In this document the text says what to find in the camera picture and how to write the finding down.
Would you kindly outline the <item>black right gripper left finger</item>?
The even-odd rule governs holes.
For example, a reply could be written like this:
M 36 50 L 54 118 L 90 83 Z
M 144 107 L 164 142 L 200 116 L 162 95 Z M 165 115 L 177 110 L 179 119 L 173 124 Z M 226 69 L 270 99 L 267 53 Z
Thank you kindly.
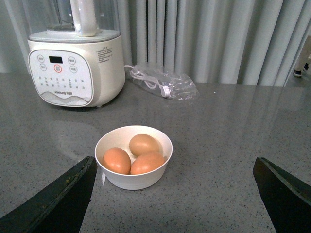
M 90 203 L 97 163 L 87 156 L 0 219 L 2 233 L 78 233 Z

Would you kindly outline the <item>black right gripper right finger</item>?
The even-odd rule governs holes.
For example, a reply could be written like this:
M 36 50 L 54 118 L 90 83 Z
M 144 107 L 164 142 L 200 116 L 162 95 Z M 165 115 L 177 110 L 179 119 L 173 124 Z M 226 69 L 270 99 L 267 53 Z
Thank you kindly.
M 311 231 L 311 186 L 266 158 L 256 158 L 253 175 L 278 233 Z

